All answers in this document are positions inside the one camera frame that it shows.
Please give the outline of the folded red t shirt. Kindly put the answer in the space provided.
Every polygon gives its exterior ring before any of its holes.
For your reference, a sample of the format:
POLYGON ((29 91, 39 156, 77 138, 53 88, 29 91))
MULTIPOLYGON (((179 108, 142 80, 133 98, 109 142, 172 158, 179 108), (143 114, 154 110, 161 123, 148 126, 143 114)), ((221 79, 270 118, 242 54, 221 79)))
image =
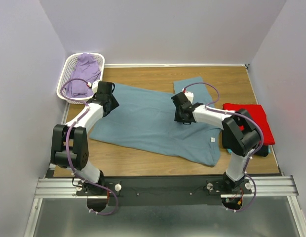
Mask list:
POLYGON ((267 115, 260 104, 233 104, 224 103, 224 110, 238 111, 239 109, 246 109, 252 120, 260 127, 264 135, 264 145, 275 145, 275 140, 270 129, 267 115))

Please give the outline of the blue-grey t shirt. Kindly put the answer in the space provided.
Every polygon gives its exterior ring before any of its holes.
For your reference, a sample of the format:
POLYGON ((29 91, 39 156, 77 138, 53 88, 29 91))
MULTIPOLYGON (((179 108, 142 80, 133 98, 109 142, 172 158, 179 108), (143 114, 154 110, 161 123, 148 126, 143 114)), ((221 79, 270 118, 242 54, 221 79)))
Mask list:
POLYGON ((90 139, 215 166, 221 130, 207 123, 176 122, 172 96, 117 83, 119 107, 96 122, 90 139))

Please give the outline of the white perforated plastic basket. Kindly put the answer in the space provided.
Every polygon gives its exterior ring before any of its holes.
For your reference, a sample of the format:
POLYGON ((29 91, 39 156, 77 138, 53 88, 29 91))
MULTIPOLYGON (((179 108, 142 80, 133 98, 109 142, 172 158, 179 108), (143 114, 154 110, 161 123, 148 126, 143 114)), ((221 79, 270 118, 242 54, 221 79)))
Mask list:
MULTIPOLYGON (((69 98, 66 96, 65 92, 65 86, 70 82, 70 76, 72 71, 74 70, 74 66, 77 64, 77 58, 83 53, 75 53, 71 56, 69 56, 63 66, 61 76, 57 85, 57 96, 65 101, 67 101, 70 104, 81 104, 84 101, 87 101, 92 96, 86 97, 86 98, 69 98)), ((95 60, 99 64, 99 68, 101 71, 100 78, 98 80, 103 80, 103 71, 104 71, 104 64, 105 64, 105 58, 102 54, 99 53, 87 53, 93 55, 95 60)))

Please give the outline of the aluminium extrusion frame rail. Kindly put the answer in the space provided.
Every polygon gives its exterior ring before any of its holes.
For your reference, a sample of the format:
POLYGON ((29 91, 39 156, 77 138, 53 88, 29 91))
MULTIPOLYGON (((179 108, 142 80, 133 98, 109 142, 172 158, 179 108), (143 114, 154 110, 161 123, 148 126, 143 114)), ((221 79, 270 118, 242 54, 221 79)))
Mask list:
MULTIPOLYGON (((106 175, 219 175, 229 154, 221 151, 214 167, 91 140, 91 161, 106 175)), ((220 206, 120 207, 116 214, 88 212, 85 197, 76 194, 67 170, 51 168, 37 182, 27 224, 27 237, 306 237, 306 215, 295 176, 283 173, 274 155, 255 157, 248 172, 261 176, 252 206, 232 213, 220 206)))

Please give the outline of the purple t shirt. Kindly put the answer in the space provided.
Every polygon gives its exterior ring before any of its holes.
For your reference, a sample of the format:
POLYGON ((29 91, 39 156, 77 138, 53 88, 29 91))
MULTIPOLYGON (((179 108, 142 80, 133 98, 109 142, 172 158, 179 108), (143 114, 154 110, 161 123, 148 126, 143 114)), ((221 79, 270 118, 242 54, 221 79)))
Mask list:
POLYGON ((86 98, 93 95, 87 83, 93 84, 100 78, 101 71, 93 55, 83 53, 77 58, 77 63, 70 76, 70 82, 65 86, 69 98, 86 98))

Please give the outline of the folded black t shirt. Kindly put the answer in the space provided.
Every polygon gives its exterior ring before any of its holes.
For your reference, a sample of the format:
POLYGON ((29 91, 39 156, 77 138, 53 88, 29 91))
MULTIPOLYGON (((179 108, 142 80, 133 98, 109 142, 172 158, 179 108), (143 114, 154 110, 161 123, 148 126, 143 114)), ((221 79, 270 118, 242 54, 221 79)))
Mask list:
POLYGON ((270 148, 269 146, 263 145, 256 153, 255 155, 261 156, 261 157, 267 157, 270 154, 270 148))

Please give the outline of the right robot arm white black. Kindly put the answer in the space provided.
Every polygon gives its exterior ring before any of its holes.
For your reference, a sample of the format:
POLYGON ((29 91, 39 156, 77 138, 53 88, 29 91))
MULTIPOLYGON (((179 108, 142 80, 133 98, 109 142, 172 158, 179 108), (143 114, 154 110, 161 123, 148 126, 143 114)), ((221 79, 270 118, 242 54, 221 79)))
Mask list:
POLYGON ((175 105, 175 121, 202 122, 222 130, 222 144, 231 150, 230 162, 217 184, 207 185, 208 190, 232 194, 244 183, 246 168, 253 154, 264 142, 263 132, 246 109, 221 110, 202 103, 192 103, 193 94, 180 92, 171 97, 175 105))

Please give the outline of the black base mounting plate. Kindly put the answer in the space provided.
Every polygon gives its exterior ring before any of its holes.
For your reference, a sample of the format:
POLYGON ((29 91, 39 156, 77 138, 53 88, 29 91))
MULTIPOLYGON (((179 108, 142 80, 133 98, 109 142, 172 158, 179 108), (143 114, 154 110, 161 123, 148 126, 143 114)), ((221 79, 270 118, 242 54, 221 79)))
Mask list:
POLYGON ((79 180, 76 195, 86 198, 87 207, 97 212, 109 207, 223 205, 240 210, 245 195, 255 188, 247 178, 237 183, 221 175, 105 177, 104 188, 79 180))

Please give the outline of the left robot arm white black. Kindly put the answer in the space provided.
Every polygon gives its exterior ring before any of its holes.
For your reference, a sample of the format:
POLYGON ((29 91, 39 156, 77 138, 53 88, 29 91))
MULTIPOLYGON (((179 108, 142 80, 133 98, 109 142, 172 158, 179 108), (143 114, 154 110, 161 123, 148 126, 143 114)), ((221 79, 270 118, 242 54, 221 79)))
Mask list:
POLYGON ((61 168, 68 168, 72 175, 87 183, 88 190, 99 195, 104 190, 115 195, 105 186, 104 174, 89 161, 87 135, 97 121, 109 115, 119 106, 114 97, 115 84, 99 81, 96 92, 87 100, 64 98, 83 104, 82 111, 66 124, 57 124, 53 128, 51 162, 61 168))

